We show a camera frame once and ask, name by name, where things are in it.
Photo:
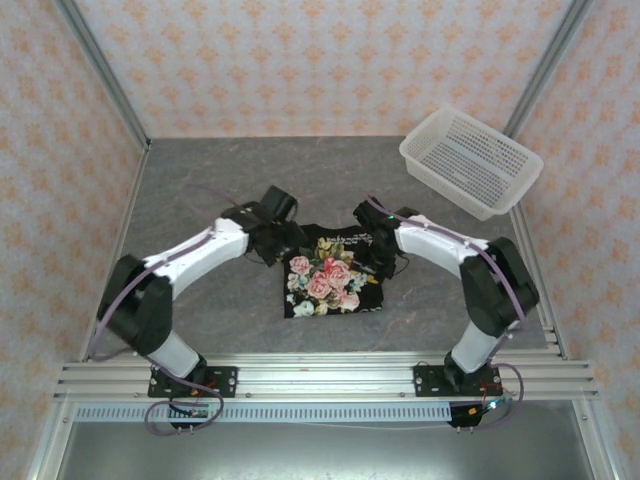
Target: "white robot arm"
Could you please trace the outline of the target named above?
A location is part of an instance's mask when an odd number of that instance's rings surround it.
[[[173,301],[203,275],[248,251],[255,250],[271,266],[302,245],[302,230],[287,221],[294,208],[293,197],[271,187],[260,202],[228,209],[213,227],[180,245],[143,260],[122,257],[107,283],[98,317],[113,312],[102,323],[134,351],[175,377],[201,382],[206,362],[173,331]],[[189,393],[172,387],[172,396]]]
[[[361,203],[354,215],[372,235],[371,246],[355,255],[359,265],[370,273],[392,278],[396,255],[412,253],[461,279],[471,321],[445,357],[439,378],[446,377],[456,393],[465,386],[474,390],[478,378],[490,373],[488,361],[502,336],[519,320],[519,311],[526,314],[539,301],[513,242],[507,238],[489,242],[440,226],[430,227],[432,222],[415,210],[404,208],[393,214],[374,198]],[[500,269],[508,287],[498,280],[494,267]],[[518,305],[508,294],[509,289]]]
[[[424,215],[414,215],[410,220],[429,225],[431,222]],[[487,240],[471,238],[458,234],[468,243],[473,243],[486,250]],[[425,258],[435,265],[444,268],[460,278],[460,265],[468,257],[476,257],[478,253],[468,245],[460,243],[442,233],[418,227],[415,224],[402,222],[395,230],[396,243],[404,253],[412,253]],[[473,373],[482,367],[491,352],[496,348],[499,338],[482,332],[473,322],[469,322],[464,335],[451,351],[451,357],[465,373]]]

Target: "white mesh basket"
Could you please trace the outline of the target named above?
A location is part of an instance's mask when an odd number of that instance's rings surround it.
[[[535,153],[453,108],[418,125],[400,153],[411,175],[480,220],[507,213],[544,166]]]

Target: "metal extrusion bar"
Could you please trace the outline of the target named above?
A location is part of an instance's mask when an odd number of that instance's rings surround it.
[[[521,371],[528,400],[575,400],[597,395],[586,361],[563,361],[553,353],[504,352],[498,361]],[[443,354],[272,354],[228,355],[208,362],[240,368],[233,402],[417,402],[412,367],[419,361],[437,365]],[[515,375],[501,371],[503,385],[518,391]],[[148,401],[149,365],[141,359],[106,364],[72,363],[64,367],[57,400],[74,402]],[[437,397],[456,401],[459,397]]]
[[[507,137],[515,138],[517,135],[523,122],[540,97],[551,74],[560,62],[562,54],[566,51],[571,39],[582,24],[582,20],[592,3],[593,0],[574,0],[567,10],[567,14],[563,18],[551,43],[542,55],[533,77],[527,84],[524,92],[522,92],[516,108],[503,130],[503,133]]]
[[[89,28],[80,7],[78,7],[75,0],[55,0],[55,3],[58,5],[60,12],[69,24],[69,27],[76,35],[82,49],[89,59],[89,62],[91,62],[91,65],[93,65],[96,73],[109,92],[109,96],[120,112],[120,115],[131,132],[131,135],[136,142],[138,142],[141,148],[145,150],[148,149],[149,138],[142,127],[142,123],[129,103],[129,100],[120,86],[120,82],[116,75],[113,73],[113,70],[111,70],[100,45],[98,45],[93,33],[91,33],[91,29]]]
[[[76,408],[77,404],[73,402],[52,405],[27,475],[29,480],[48,480],[58,477],[64,452],[69,443]]]
[[[131,192],[129,194],[129,198],[127,200],[127,205],[125,207],[125,211],[122,215],[122,218],[120,219],[120,224],[118,226],[118,238],[117,241],[115,243],[115,245],[113,246],[112,252],[111,252],[111,265],[109,266],[109,275],[107,275],[104,278],[104,282],[102,284],[102,290],[104,291],[107,281],[109,279],[109,276],[111,275],[111,271],[113,270],[113,267],[115,266],[116,262],[118,261],[118,259],[120,258],[121,252],[122,252],[122,246],[124,245],[124,239],[127,235],[127,229],[129,228],[129,222],[131,220],[131,214],[133,213],[133,206],[135,204],[135,199],[136,196],[138,195],[138,190],[140,189],[140,184],[142,183],[142,176],[144,174],[144,168],[147,164],[147,160],[149,158],[149,150],[145,150],[142,152],[142,156],[140,158],[140,161],[138,162],[138,169],[136,172],[136,178],[133,182],[133,187],[131,188]],[[98,304],[99,304],[100,300],[98,299],[96,301],[96,305],[95,308],[93,309],[94,312],[98,311]],[[93,328],[93,323],[91,324],[91,328],[87,328],[87,333],[85,335],[85,338],[82,342],[82,347],[80,348],[80,351],[78,352],[78,359],[86,359],[89,352],[89,342],[91,341],[91,337],[94,333],[94,328]]]
[[[620,458],[613,447],[611,422],[602,402],[574,400],[573,408],[594,477],[598,480],[631,478],[620,468]]]
[[[535,282],[538,290],[540,291],[540,303],[538,304],[538,314],[540,321],[546,328],[552,328],[556,336],[556,342],[560,350],[562,358],[568,358],[568,351],[564,343],[564,335],[562,333],[562,327],[556,321],[556,314],[551,303],[551,296],[547,290],[547,282],[545,281],[542,268],[538,262],[538,258],[535,254],[533,247],[533,239],[531,237],[531,231],[527,225],[525,213],[522,205],[518,203],[510,212],[511,220],[513,222],[514,230],[518,241],[518,247],[523,253],[522,258]]]

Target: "gray floor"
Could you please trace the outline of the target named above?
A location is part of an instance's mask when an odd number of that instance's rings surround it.
[[[473,435],[456,435],[449,427],[391,432],[344,426],[222,423],[193,436],[159,438],[148,434],[141,424],[76,424],[58,477],[59,480],[590,478],[570,402],[526,402],[503,427]]]
[[[124,253],[145,257],[201,231],[206,221],[180,201],[185,182],[213,184],[238,201],[259,200],[275,184],[300,202],[297,221],[325,227],[355,224],[353,209],[373,194],[387,207],[410,206],[475,237],[513,238],[508,215],[480,222],[411,177],[399,137],[157,140],[145,168]],[[215,218],[224,201],[199,195]],[[285,319],[282,266],[236,259],[183,292],[174,327],[201,353],[446,350],[468,317],[455,277],[421,258],[385,282],[383,310]],[[508,348],[545,346],[535,313]],[[103,343],[107,351],[114,339]]]

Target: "gray marble surface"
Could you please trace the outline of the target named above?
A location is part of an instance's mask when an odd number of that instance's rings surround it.
[[[367,194],[385,206],[410,206],[471,236],[513,238],[508,215],[480,222],[411,177],[399,137],[156,140],[151,147],[123,253],[145,257],[201,231],[206,219],[180,200],[186,183],[216,185],[239,202],[259,200],[275,184],[299,201],[299,224],[356,224]],[[193,194],[210,218],[224,200]],[[451,348],[468,317],[460,281],[422,258],[385,282],[382,311],[285,319],[283,269],[232,260],[186,289],[174,304],[174,328],[202,353],[351,352]],[[509,348],[545,346],[535,313]],[[115,346],[113,339],[104,349]]]

